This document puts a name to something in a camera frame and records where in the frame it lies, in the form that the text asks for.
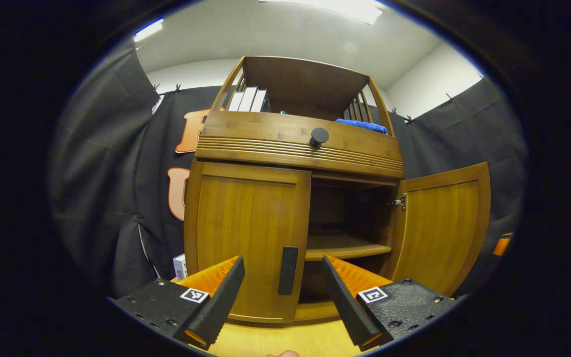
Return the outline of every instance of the wooden drawer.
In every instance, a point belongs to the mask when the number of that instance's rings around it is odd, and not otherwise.
[[[310,145],[314,128],[329,133],[318,149]],[[276,113],[210,113],[195,157],[404,177],[397,138],[330,120]]]

